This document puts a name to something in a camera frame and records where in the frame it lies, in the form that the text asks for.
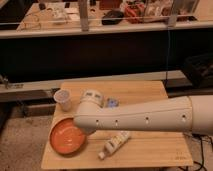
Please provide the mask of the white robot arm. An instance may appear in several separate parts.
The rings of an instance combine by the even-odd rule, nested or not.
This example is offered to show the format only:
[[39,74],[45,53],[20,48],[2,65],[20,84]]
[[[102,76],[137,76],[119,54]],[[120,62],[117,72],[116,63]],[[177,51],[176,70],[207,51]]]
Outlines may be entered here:
[[192,132],[213,135],[213,95],[181,96],[164,100],[103,108],[103,95],[86,90],[74,114],[85,132],[131,130]]

